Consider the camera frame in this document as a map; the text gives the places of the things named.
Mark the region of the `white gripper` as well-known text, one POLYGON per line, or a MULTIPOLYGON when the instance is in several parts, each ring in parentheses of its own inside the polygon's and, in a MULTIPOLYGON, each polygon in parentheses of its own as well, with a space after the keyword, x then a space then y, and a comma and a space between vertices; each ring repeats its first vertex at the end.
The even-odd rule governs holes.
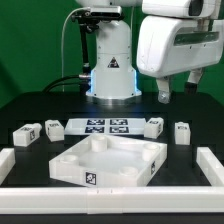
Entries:
POLYGON ((185 92, 195 94, 203 76, 201 67, 217 64, 224 49, 224 20, 211 31, 198 31, 197 20, 147 16, 141 24, 136 63, 142 74, 158 78, 158 101, 170 102, 170 78, 190 71, 185 92))

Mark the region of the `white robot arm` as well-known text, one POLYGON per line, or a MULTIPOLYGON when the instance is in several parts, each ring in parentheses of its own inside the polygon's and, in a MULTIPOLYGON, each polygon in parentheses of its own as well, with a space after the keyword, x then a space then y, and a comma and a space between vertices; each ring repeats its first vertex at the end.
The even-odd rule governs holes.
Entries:
POLYGON ((170 100, 170 77, 190 73, 197 91, 204 68, 224 50, 224 0, 75 0, 83 33, 94 32, 97 63, 86 95, 103 102, 141 95, 137 73, 156 79, 161 103, 170 100))

